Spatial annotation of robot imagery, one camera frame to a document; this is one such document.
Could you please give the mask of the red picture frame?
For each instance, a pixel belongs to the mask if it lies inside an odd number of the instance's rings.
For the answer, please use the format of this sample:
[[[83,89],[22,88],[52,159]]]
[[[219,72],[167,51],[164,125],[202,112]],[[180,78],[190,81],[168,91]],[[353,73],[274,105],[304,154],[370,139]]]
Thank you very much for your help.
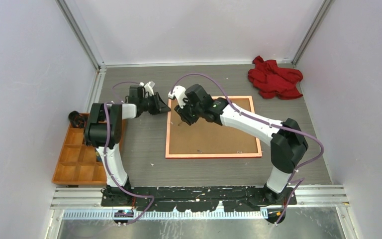
[[[167,114],[167,159],[258,158],[262,157],[260,140],[235,128],[199,119],[188,125],[174,111],[176,100],[169,100]]]

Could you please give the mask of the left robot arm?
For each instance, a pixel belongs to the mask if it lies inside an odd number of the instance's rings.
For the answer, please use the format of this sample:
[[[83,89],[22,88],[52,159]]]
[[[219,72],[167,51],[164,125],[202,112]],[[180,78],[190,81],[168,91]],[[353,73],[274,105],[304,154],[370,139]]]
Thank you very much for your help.
[[[113,198],[119,205],[127,206],[132,198],[139,195],[131,191],[129,177],[124,169],[120,141],[124,120],[135,119],[143,112],[160,115],[170,112],[170,108],[159,93],[154,91],[155,83],[139,83],[129,88],[126,101],[92,104],[84,130],[85,143],[95,148],[106,173],[104,198]]]

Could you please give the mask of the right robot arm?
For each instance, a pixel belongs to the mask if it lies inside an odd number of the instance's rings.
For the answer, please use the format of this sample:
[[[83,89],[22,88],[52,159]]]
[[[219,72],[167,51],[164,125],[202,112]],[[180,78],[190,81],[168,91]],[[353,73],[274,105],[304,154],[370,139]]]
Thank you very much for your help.
[[[178,102],[174,110],[188,125],[205,119],[240,130],[268,144],[273,168],[264,185],[264,198],[273,205],[284,198],[284,188],[308,150],[305,137],[297,133],[300,128],[295,120],[269,119],[243,109],[226,97],[214,99],[199,84],[187,89],[175,86],[168,97]]]

